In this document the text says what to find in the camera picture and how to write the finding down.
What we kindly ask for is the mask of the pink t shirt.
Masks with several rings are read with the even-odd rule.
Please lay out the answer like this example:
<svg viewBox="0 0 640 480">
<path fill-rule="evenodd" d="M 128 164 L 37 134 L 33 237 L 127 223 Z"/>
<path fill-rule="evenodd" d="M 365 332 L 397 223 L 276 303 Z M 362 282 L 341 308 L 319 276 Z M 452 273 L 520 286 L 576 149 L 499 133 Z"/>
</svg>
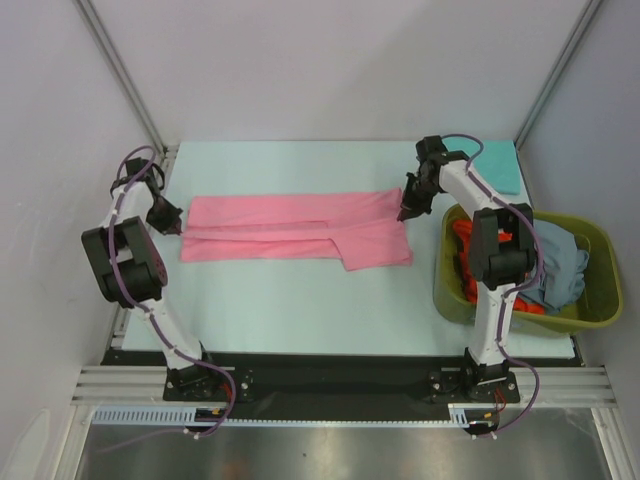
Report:
<svg viewBox="0 0 640 480">
<path fill-rule="evenodd" d="M 182 234 L 185 263 L 337 259 L 347 271 L 409 266 L 396 219 L 401 190 L 333 194 L 198 196 Z"/>
</svg>

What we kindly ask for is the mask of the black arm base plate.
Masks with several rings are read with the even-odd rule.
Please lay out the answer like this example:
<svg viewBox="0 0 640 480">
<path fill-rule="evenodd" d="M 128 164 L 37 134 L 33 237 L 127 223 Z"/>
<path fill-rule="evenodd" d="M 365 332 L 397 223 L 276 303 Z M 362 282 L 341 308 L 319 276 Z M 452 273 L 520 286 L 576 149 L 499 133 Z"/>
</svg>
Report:
<svg viewBox="0 0 640 480">
<path fill-rule="evenodd" d="M 206 355 L 220 371 L 194 366 L 168 369 L 159 352 L 108 351 L 105 366 L 165 369 L 169 400 L 277 419 L 319 415 L 328 419 L 416 419 L 439 405 L 486 404 L 502 408 L 520 401 L 508 363 L 472 366 L 470 359 L 416 356 L 293 354 Z"/>
</svg>

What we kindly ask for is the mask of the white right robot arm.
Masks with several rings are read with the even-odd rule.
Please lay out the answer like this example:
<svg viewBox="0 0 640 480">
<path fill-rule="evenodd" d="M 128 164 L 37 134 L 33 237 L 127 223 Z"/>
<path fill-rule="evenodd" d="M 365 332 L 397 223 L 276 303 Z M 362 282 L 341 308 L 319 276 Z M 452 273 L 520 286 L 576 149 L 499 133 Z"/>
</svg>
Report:
<svg viewBox="0 0 640 480">
<path fill-rule="evenodd" d="M 531 272 L 542 273 L 543 254 L 531 207 L 507 202 L 483 179 L 473 162 L 484 145 L 471 140 L 478 145 L 472 155 L 448 150 L 438 135 L 416 143 L 418 168 L 407 174 L 397 219 L 429 214 L 435 196 L 448 193 L 472 221 L 467 262 L 476 280 L 477 304 L 468 352 L 477 367 L 463 373 L 461 388 L 469 399 L 484 401 L 498 385 L 487 367 L 508 360 L 506 335 L 515 299 L 533 282 Z"/>
</svg>

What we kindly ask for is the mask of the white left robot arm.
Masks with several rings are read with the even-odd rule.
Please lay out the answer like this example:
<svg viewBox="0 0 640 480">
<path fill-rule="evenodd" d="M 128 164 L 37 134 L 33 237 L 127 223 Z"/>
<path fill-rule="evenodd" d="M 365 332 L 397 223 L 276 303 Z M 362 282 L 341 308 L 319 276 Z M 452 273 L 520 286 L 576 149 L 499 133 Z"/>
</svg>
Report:
<svg viewBox="0 0 640 480">
<path fill-rule="evenodd" d="M 165 176 L 141 147 L 121 162 L 111 185 L 109 213 L 81 234 L 81 243 L 103 297 L 142 315 L 171 371 L 203 362 L 203 347 L 164 298 L 168 272 L 149 231 L 182 233 L 182 210 L 162 194 Z"/>
</svg>

